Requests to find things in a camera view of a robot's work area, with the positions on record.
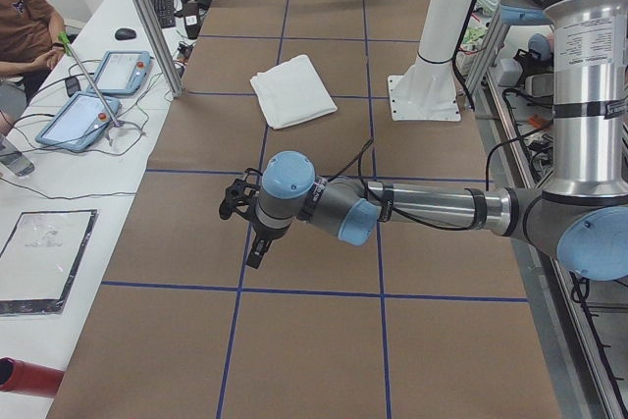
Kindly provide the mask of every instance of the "red cylinder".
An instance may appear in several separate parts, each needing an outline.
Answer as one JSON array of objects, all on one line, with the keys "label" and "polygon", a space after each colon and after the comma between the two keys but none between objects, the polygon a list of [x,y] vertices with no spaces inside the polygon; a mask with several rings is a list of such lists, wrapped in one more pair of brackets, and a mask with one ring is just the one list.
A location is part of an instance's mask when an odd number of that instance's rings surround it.
[{"label": "red cylinder", "polygon": [[54,397],[63,374],[61,370],[5,357],[0,359],[0,392]]}]

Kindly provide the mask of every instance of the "warning label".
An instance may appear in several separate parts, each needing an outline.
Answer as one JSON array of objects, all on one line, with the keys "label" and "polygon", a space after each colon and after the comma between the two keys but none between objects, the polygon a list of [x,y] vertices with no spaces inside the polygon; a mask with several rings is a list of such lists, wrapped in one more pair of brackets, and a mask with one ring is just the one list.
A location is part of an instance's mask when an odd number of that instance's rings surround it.
[{"label": "warning label", "polygon": [[595,19],[558,28],[555,35],[560,50],[555,55],[556,70],[612,64],[615,21],[615,17]]}]

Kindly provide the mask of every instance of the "keyboard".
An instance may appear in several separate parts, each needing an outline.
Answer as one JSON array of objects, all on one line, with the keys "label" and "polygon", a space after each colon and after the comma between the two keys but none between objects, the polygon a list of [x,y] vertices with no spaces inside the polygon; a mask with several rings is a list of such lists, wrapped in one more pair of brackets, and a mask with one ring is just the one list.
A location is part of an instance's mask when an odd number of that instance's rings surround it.
[{"label": "keyboard", "polygon": [[174,0],[150,0],[157,14],[161,28],[175,26],[175,1]]}]

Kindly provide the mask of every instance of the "computer mouse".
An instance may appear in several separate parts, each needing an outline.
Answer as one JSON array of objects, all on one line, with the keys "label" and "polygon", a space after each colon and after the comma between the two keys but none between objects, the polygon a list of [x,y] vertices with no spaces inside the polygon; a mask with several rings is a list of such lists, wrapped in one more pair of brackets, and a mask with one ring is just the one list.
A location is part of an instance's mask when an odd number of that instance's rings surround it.
[{"label": "computer mouse", "polygon": [[137,33],[132,28],[118,28],[115,34],[116,39],[124,41],[125,39],[134,39]]}]

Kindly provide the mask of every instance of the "folded napkin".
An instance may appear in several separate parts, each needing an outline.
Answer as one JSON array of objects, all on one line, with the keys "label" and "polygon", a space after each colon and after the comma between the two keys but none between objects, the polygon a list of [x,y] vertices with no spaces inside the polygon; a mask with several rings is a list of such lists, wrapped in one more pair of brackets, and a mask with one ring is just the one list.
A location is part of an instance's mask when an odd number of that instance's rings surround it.
[{"label": "folded napkin", "polygon": [[337,111],[310,58],[301,54],[251,79],[269,127],[291,127]]}]

